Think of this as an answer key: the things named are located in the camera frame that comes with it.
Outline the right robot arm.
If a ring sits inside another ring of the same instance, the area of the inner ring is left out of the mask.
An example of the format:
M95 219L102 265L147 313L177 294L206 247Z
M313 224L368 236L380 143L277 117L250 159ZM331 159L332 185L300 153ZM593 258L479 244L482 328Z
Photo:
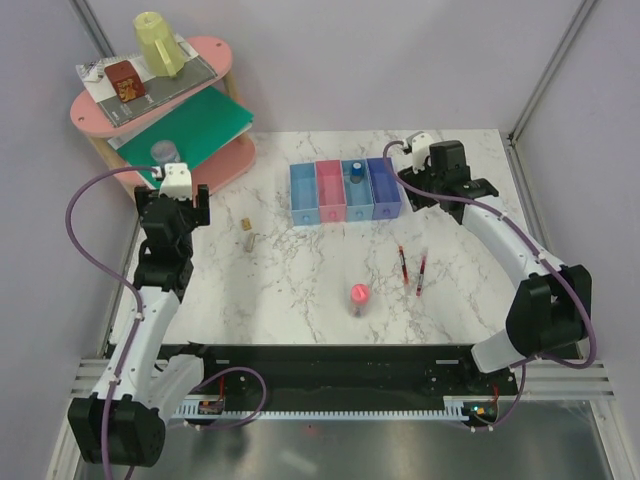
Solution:
M515 287L504 328L471 348L458 368L467 392L483 392L494 371L536 357L585 369L595 360L591 321L592 277L542 247L507 212L498 190L475 179L458 140L433 142L417 132L400 141L411 166L395 173L412 210L439 207L471 232L498 261Z

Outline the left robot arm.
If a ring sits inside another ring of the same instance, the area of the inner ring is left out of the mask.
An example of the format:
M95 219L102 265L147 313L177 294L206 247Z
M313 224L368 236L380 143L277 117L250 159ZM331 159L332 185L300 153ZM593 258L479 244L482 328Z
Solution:
M145 234L126 285L135 305L93 391L68 410L80 454L92 464L153 466L184 398L192 389L211 392L220 378L215 364L189 354L154 368L193 273L192 233L210 223L209 189L200 185L195 198L180 200L138 187L135 202Z

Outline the beige stapler remover piece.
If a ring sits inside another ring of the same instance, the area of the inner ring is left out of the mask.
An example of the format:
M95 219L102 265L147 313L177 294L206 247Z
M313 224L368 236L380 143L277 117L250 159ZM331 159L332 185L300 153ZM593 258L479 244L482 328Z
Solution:
M257 234L256 233L250 233L248 235L246 243L245 243L245 251L246 252L251 253L253 251L256 238L257 238Z

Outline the clear paper clip jar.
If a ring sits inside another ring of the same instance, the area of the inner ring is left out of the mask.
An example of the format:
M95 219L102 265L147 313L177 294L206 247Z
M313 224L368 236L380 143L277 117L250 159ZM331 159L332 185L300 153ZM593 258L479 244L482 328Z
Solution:
M181 157L177 147L172 141L161 140L156 142L150 149L151 157L157 165L168 163L180 163Z

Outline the blue cap glue bottle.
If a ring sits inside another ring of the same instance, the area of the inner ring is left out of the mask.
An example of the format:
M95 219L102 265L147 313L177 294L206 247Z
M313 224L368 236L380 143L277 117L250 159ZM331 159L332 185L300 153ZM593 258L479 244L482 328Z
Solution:
M349 172L349 181L352 185L360 184L365 177L365 165L361 161L354 161Z

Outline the pink lid clear jar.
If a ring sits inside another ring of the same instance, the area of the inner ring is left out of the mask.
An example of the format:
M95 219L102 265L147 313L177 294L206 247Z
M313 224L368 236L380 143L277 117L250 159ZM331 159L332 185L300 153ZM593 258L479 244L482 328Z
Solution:
M366 313L371 299L371 291L365 284L358 283L350 290L351 313L354 317L362 317Z

